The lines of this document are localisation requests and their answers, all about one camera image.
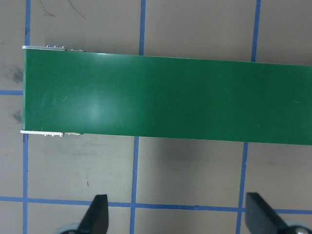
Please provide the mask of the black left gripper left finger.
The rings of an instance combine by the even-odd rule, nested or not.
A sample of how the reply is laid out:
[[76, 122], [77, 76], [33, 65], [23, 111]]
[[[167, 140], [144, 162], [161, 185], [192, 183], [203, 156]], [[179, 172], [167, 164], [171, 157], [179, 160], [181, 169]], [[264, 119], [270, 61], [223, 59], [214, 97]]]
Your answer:
[[96, 195], [80, 222], [78, 234], [106, 234], [108, 231], [107, 195]]

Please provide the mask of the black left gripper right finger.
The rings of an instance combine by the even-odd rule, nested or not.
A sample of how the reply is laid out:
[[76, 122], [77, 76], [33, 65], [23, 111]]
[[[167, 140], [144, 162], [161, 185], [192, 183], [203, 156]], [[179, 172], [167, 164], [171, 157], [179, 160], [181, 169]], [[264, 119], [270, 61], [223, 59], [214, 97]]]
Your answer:
[[288, 225], [258, 193], [246, 193], [245, 223], [251, 234], [282, 234]]

